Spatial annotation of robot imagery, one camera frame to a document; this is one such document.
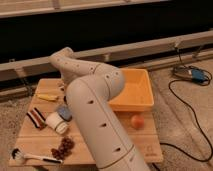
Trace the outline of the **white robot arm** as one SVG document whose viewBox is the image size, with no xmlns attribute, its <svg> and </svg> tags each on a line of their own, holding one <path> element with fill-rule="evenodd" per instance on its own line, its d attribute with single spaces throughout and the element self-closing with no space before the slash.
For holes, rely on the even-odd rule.
<svg viewBox="0 0 213 171">
<path fill-rule="evenodd" d="M 66 47 L 49 57 L 65 84 L 67 105 L 99 171 L 150 171 L 108 102 L 124 88 L 122 71 L 79 60 Z"/>
</svg>

